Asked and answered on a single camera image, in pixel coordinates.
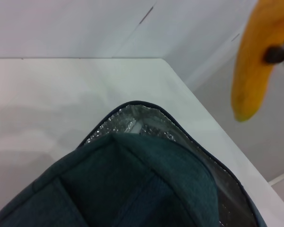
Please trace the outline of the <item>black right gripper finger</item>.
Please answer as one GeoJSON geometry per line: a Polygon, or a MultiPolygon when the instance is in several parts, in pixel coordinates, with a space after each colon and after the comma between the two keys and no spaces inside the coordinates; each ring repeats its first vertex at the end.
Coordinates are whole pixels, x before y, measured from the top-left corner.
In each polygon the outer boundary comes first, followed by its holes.
{"type": "Polygon", "coordinates": [[[284,45],[267,48],[263,60],[267,64],[280,64],[284,62],[284,45]]]}

